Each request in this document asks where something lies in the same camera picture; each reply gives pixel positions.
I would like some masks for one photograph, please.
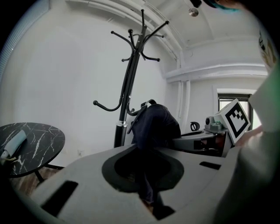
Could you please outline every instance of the ceiling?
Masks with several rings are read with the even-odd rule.
[[[198,8],[199,15],[191,17],[189,9],[193,5],[189,0],[146,0],[145,4],[154,6],[171,22],[185,47],[259,35],[258,22],[250,13],[243,11],[226,13],[202,2]]]

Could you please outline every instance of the white wall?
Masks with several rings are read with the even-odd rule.
[[[175,119],[178,119],[177,103],[180,99],[178,97],[178,88],[178,82],[167,84],[164,102],[164,105],[168,108],[169,112]]]
[[[110,17],[114,21],[106,22]],[[66,143],[53,165],[76,160],[78,149],[89,155],[112,148],[119,110],[106,112],[92,102],[117,106],[127,67],[121,59],[131,50],[110,31],[127,37],[129,28],[138,26],[80,4],[52,0],[51,10],[28,29],[6,66],[0,125],[38,122],[60,128]],[[145,46],[145,54],[161,62],[140,59],[131,101],[135,109],[151,98],[165,103],[167,84],[161,74],[176,66],[156,41]]]
[[[198,122],[203,129],[206,117],[218,112],[217,89],[239,89],[239,93],[252,93],[263,81],[262,78],[218,78],[191,82],[189,116],[185,132],[191,131],[191,121]]]

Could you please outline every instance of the wooden floor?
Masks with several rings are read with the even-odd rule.
[[[39,173],[41,174],[41,176],[44,179],[51,177],[52,175],[54,175],[57,172],[59,172],[59,170],[50,169],[50,168],[46,168],[46,167],[43,167],[39,170]],[[39,180],[34,173],[29,174],[24,177],[11,178],[10,182],[14,188],[18,189],[19,191],[21,191],[22,193],[24,193],[28,196],[30,196],[32,194],[32,192],[35,190],[35,188],[39,184]]]

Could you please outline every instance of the marble tabletop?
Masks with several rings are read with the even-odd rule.
[[[16,160],[7,161],[10,177],[33,173],[53,160],[63,149],[64,133],[56,127],[40,123],[14,123],[0,127],[0,154],[18,132],[24,130],[27,139],[15,153]]]

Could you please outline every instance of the table leg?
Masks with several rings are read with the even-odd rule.
[[[44,182],[44,178],[40,175],[38,170],[34,171],[34,173],[36,174],[36,176],[37,176],[38,180],[40,181],[40,183]]]

